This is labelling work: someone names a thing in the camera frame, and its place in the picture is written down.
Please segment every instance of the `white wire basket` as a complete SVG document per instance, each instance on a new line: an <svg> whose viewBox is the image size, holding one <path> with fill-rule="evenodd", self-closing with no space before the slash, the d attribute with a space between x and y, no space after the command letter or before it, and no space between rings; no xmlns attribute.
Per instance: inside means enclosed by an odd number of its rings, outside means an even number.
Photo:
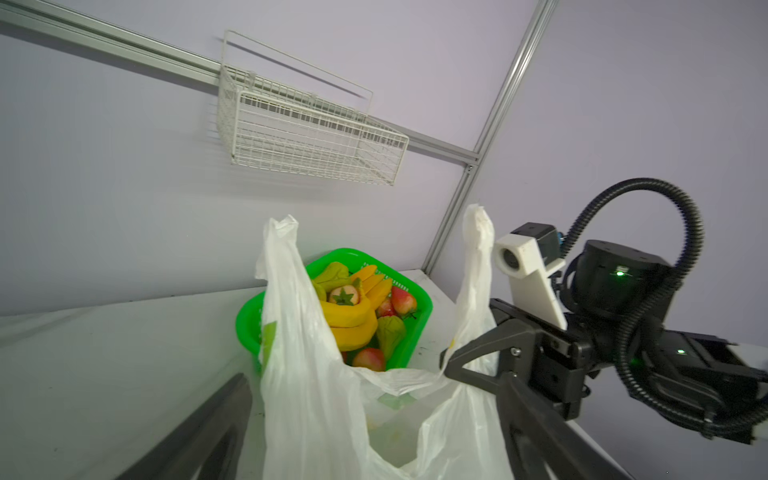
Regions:
<svg viewBox="0 0 768 480"><path fill-rule="evenodd" d="M232 35L271 48L227 31L224 49ZM408 147L367 114L229 65L224 54L217 126L233 164L368 184L394 185Z"/></svg>

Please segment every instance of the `red apple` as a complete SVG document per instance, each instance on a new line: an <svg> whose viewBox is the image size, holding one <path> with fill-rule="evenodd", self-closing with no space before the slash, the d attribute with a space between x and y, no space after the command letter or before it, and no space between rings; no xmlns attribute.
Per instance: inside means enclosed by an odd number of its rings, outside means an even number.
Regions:
<svg viewBox="0 0 768 480"><path fill-rule="evenodd" d="M383 372L386 369L384 352L379 349L364 349L355 355L352 366L364 366L374 372Z"/></svg>
<svg viewBox="0 0 768 480"><path fill-rule="evenodd" d="M395 308L392 306L392 299L389 297L386 297L381 306L376 309L376 317L378 318L382 316L397 316Z"/></svg>
<svg viewBox="0 0 768 480"><path fill-rule="evenodd" d="M408 315L416 310L416 299L402 288L392 287L392 306L399 316Z"/></svg>

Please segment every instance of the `green plastic basket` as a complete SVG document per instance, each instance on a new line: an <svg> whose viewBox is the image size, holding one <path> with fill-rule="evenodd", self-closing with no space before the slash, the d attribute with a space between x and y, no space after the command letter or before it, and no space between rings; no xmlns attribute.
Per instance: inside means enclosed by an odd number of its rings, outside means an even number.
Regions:
<svg viewBox="0 0 768 480"><path fill-rule="evenodd" d="M339 262L349 268L350 273L360 270L364 266L377 265L377 273L383 273L387 278L392 278L395 286L407 291L416 299L418 308L413 317L403 320L406 325L406 337L395 348L392 357L386 363L386 369L402 369L408 366L408 362L416 349L419 337L422 335L424 325L426 325L429 315L432 313L432 299L423 288L413 283L397 272L393 268L386 266L367 253L363 253L353 248L339 248L318 260L306 266L306 272L310 278L320 275L326 267L332 262ZM248 300L240 312L237 314L235 330L237 338L243 346L253 355L253 366L257 373L261 374L261 363L259 362L259 351L261 350L261 309L264 304L264 292L259 293L254 298Z"/></svg>

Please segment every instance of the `purple-gray wall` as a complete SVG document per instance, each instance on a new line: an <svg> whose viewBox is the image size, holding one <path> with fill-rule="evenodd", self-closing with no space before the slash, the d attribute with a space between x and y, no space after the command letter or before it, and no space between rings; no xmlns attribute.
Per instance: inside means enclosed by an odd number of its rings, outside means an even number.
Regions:
<svg viewBox="0 0 768 480"><path fill-rule="evenodd" d="M561 2L468 203L485 206L500 237L527 221L566 231L626 178L678 184L698 202L706 246L667 326L768 345L766 47L759 0ZM667 200L632 193L598 214L589 238L674 262L683 230ZM450 296L462 278L460 242L454 229L432 274ZM510 299L498 271L493 294ZM579 422L637 478L764 476L765 442L707 441L671 425L629 399L613 371L591 385Z"/></svg>

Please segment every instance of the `white plastic bag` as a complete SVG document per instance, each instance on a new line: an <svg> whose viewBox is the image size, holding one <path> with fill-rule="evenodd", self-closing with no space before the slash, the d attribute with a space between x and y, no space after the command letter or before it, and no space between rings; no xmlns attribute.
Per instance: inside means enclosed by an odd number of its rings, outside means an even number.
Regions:
<svg viewBox="0 0 768 480"><path fill-rule="evenodd" d="M276 323L261 381L267 448L263 478L512 478L493 395L442 373L373 372L344 365L296 249L298 226L291 216L270 220L257 263L257 277L269 280L262 327ZM464 241L458 329L448 355L495 326L488 308L494 232L482 207L471 205L465 212ZM497 364L494 354L468 368L493 375ZM392 400L390 406L382 396ZM397 409L407 399L411 403ZM413 438L403 438L408 428ZM415 459L400 467L387 462L370 445L373 440L386 450L392 446L387 439L415 447L410 453ZM408 458L409 453L384 455Z"/></svg>

